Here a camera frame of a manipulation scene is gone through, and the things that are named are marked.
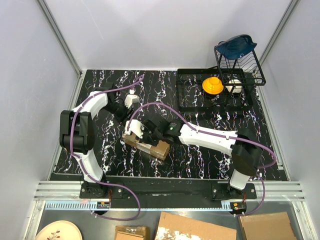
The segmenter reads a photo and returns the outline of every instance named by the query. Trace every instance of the dish rack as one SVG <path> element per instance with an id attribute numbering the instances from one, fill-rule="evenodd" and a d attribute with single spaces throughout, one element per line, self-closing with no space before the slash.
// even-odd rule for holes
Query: dish rack
<path id="1" fill-rule="evenodd" d="M 257 86 L 266 84 L 263 71 L 254 50 L 238 59 L 227 59 L 214 47 L 217 66 L 210 68 L 179 68 L 176 75 L 176 92 L 179 111 L 185 112 L 243 112 L 252 108 Z M 209 77 L 218 77 L 223 91 L 207 94 L 202 83 Z M 241 86 L 240 93 L 232 93 Z"/>

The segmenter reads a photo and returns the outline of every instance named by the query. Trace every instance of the plate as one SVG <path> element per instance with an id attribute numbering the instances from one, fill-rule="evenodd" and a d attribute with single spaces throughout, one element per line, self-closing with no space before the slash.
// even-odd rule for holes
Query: plate
<path id="1" fill-rule="evenodd" d="M 55 221 L 45 226 L 35 240 L 82 240 L 82 235 L 72 222 Z"/>

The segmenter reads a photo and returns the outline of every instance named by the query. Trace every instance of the black wire rack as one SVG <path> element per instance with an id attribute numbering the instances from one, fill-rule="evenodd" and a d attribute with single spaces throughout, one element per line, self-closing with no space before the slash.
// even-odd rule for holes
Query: black wire rack
<path id="1" fill-rule="evenodd" d="M 253 106 L 254 89 L 266 84 L 254 50 L 235 60 L 226 59 L 216 48 L 214 53 L 217 66 L 177 70 L 176 92 L 180 112 L 248 111 Z M 221 80 L 223 91 L 220 94 L 211 95 L 203 90 L 202 83 L 209 77 Z M 241 92 L 233 93 L 237 86 L 242 87 Z"/>

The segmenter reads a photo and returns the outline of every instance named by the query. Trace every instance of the small cardboard box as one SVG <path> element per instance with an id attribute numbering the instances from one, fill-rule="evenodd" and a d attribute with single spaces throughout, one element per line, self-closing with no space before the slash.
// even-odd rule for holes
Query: small cardboard box
<path id="1" fill-rule="evenodd" d="M 238 219 L 244 240 L 297 240 L 286 212 L 240 216 Z"/>
<path id="2" fill-rule="evenodd" d="M 115 240 L 150 240 L 147 226 L 115 226 Z"/>
<path id="3" fill-rule="evenodd" d="M 236 240 L 237 230 L 162 212 L 155 240 Z"/>
<path id="4" fill-rule="evenodd" d="M 170 144 L 164 141 L 159 141 L 157 146 L 138 142 L 134 133 L 132 135 L 123 134 L 122 139 L 126 144 L 161 160 L 166 159 L 166 156 L 170 150 Z"/>

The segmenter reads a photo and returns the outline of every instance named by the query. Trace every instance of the marble tabletop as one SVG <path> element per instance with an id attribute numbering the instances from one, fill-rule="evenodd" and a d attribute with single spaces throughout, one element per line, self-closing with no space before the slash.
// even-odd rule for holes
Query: marble tabletop
<path id="1" fill-rule="evenodd" d="M 144 74 L 144 80 L 135 87 L 135 94 L 140 96 L 141 106 L 150 102 L 162 102 L 176 110 L 176 71 L 151 70 L 87 70 L 77 99 L 80 104 L 96 87 L 104 87 L 106 83 L 114 83 L 118 88 L 132 84 L 137 76 Z M 192 85 L 195 76 L 190 76 Z M 119 93 L 125 98 L 128 90 Z M 186 120 L 202 127 L 237 131 L 248 128 L 255 133 L 261 144 L 272 148 L 265 116 L 261 107 L 259 95 L 253 91 L 253 107 L 241 114 L 234 112 L 196 112 L 184 113 Z M 196 104 L 197 98 L 190 101 Z M 171 121 L 176 116 L 161 106 L 149 106 L 143 109 L 138 119 L 159 114 Z M 195 179 L 229 179 L 233 164 L 232 159 L 221 152 L 199 146 L 171 145 L 165 160 L 154 158 L 147 153 L 126 145 L 122 140 L 124 127 L 119 125 L 112 114 L 101 110 L 93 120 L 95 130 L 94 152 L 106 175 L 131 177 L 165 177 L 165 178 L 195 178 Z M 271 155 L 264 151 L 261 165 L 270 163 Z M 56 174 L 81 174 L 77 162 L 63 149 L 54 168 Z M 260 170 L 266 180 L 280 180 L 277 165 Z"/>

